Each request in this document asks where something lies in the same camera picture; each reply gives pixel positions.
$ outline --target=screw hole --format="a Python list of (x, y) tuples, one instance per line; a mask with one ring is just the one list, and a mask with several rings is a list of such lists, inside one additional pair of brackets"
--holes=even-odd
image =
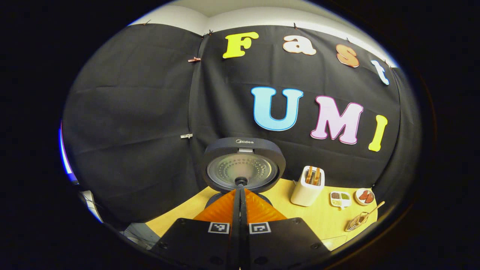
[(222, 258), (219, 258), (217, 256), (210, 257), (210, 262), (213, 263), (213, 264), (216, 264), (216, 265), (222, 265), (223, 264)]
[(319, 247), (320, 247), (319, 243), (315, 243), (315, 244), (310, 246), (311, 249), (318, 249)]
[(158, 246), (159, 246), (160, 248), (163, 248), (163, 249), (167, 249), (167, 248), (168, 248), (168, 244), (165, 243), (165, 242), (160, 242), (160, 243), (158, 243)]
[(180, 266), (180, 267), (188, 267), (187, 264), (185, 264), (185, 263), (183, 263), (183, 262), (180, 262), (180, 261), (176, 261), (175, 263), (176, 263), (178, 266)]
[(296, 268), (300, 265), (301, 265), (301, 263), (292, 264), (292, 265), (288, 266), (287, 269), (290, 270), (290, 269)]
[(255, 264), (262, 265), (262, 264), (267, 263), (267, 262), (268, 262), (268, 259), (267, 259), (267, 257), (258, 257), (258, 258), (256, 258), (253, 262), (254, 262)]

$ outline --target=wooden stick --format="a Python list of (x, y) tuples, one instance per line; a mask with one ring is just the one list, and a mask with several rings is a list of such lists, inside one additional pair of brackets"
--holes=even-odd
[(373, 211), (377, 210), (380, 206), (382, 206), (383, 204), (385, 203), (385, 201), (381, 202), (379, 205), (377, 205), (377, 207), (375, 207), (372, 211), (370, 211), (370, 213), (366, 214), (364, 219), (363, 220), (366, 220), (368, 216), (370, 216), (370, 214), (373, 213)]

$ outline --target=black fabric backdrop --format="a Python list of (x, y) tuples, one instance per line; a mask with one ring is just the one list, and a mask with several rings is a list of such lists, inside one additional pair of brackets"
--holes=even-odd
[[(223, 59), (225, 36), (257, 32), (242, 57)], [(307, 37), (313, 56), (283, 50), (283, 37)], [(336, 45), (352, 47), (360, 66), (336, 58)], [(200, 57), (200, 62), (188, 59)], [(377, 60), (390, 85), (370, 63)], [(399, 136), (401, 96), (411, 92), (401, 71), (392, 70), (368, 51), (346, 40), (286, 26), (249, 26), (199, 35), (167, 25), (132, 25), (109, 40), (82, 69), (69, 94), (63, 117), (67, 156), (81, 185), (119, 220), (144, 221), (181, 204), (206, 187), (197, 166), (206, 146), (228, 136), (258, 137), (276, 143), (287, 167), (283, 178), (297, 179), (306, 165), (325, 171), (325, 184), (395, 188), (398, 179), (381, 179), (398, 141), (413, 145), (421, 127), (405, 122)], [(303, 91), (296, 124), (282, 132), (260, 127), (253, 118), (257, 86), (272, 87), (271, 115), (286, 112), (285, 88)], [(347, 145), (330, 136), (314, 139), (318, 95), (334, 98), (340, 113), (355, 102), (363, 106), (358, 142)], [(368, 150), (375, 116), (388, 119), (379, 152)], [(192, 133), (190, 139), (180, 135)], [(415, 159), (399, 155), (398, 164)], [(410, 179), (402, 179), (404, 185)]]

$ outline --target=bowl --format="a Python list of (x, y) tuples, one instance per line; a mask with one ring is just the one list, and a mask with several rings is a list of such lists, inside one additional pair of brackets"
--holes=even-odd
[(359, 204), (361, 204), (361, 205), (369, 205), (369, 204), (371, 204), (371, 203), (373, 202), (373, 201), (371, 201), (370, 203), (365, 203), (365, 200), (366, 200), (366, 199), (360, 200), (360, 196), (363, 194), (363, 192), (364, 192), (365, 190), (367, 191), (367, 194), (370, 194), (370, 193), (371, 193), (372, 196), (373, 196), (373, 201), (375, 200), (375, 194), (374, 194), (372, 191), (370, 191), (370, 190), (368, 190), (368, 189), (366, 189), (366, 188), (359, 188), (359, 189), (355, 192), (355, 200), (356, 200)]

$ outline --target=pink letter m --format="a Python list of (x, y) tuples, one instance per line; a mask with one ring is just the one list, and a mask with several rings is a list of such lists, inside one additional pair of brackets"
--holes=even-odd
[(335, 140), (342, 129), (345, 128), (340, 136), (340, 142), (344, 144), (354, 145), (357, 143), (357, 129), (359, 126), (360, 114), (363, 107), (357, 103), (350, 103), (340, 116), (335, 100), (327, 96), (318, 96), (315, 101), (319, 105), (317, 127), (310, 133), (315, 139), (326, 139), (328, 134), (326, 126), (330, 130), (330, 137)]

